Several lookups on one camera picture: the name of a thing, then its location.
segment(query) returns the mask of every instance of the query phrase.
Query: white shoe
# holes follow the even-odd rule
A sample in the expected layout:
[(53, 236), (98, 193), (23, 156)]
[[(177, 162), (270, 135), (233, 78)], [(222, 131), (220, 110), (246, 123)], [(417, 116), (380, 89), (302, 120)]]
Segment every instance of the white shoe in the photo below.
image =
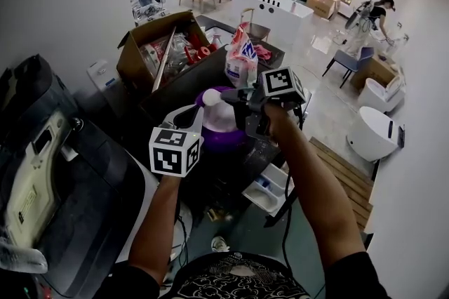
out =
[(223, 237), (214, 237), (212, 243), (210, 244), (212, 251), (214, 253), (227, 253), (229, 252), (229, 247)]

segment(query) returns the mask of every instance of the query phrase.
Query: tiled floor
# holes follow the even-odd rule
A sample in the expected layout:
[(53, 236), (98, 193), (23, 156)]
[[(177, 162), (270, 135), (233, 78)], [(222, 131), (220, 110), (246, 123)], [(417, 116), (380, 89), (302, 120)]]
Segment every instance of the tiled floor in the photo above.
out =
[[(180, 6), (178, 2), (179, 0), (166, 0), (164, 7), (171, 13), (192, 9), (192, 0), (182, 0)], [(194, 15), (200, 14), (198, 1), (194, 2), (193, 11)], [(212, 1), (205, 0), (204, 15), (232, 26), (239, 23), (239, 17), (232, 13), (230, 0), (222, 0), (221, 4), (217, 4), (216, 10)], [(286, 43), (273, 32), (269, 42), (286, 52), (284, 64), (292, 67), (304, 87), (313, 94), (308, 109), (309, 116), (304, 123), (304, 134), (308, 138), (314, 136), (319, 139), (362, 172), (370, 175), (373, 165), (354, 153), (345, 138), (358, 109), (358, 93), (349, 83), (342, 89), (339, 88), (345, 73), (343, 67), (334, 65), (324, 78), (321, 77), (337, 49), (332, 38), (337, 34), (337, 30), (343, 27), (344, 18), (337, 16), (329, 22), (314, 15), (310, 28), (313, 40), (308, 46)], [(322, 39), (331, 43), (327, 53), (313, 47), (315, 41)], [(240, 220), (227, 223), (225, 232), (229, 244), (234, 250), (269, 255), (283, 262), (281, 242), (286, 219), (273, 228), (264, 229), (266, 215), (258, 207), (251, 206)], [(192, 232), (189, 240), (189, 259), (209, 253), (210, 240), (217, 231), (223, 229), (223, 225), (216, 225), (205, 219)], [(314, 234), (299, 204), (293, 207), (287, 252), (296, 279), (314, 298), (324, 283), (323, 270)], [(324, 292), (320, 293), (319, 298), (325, 297)]]

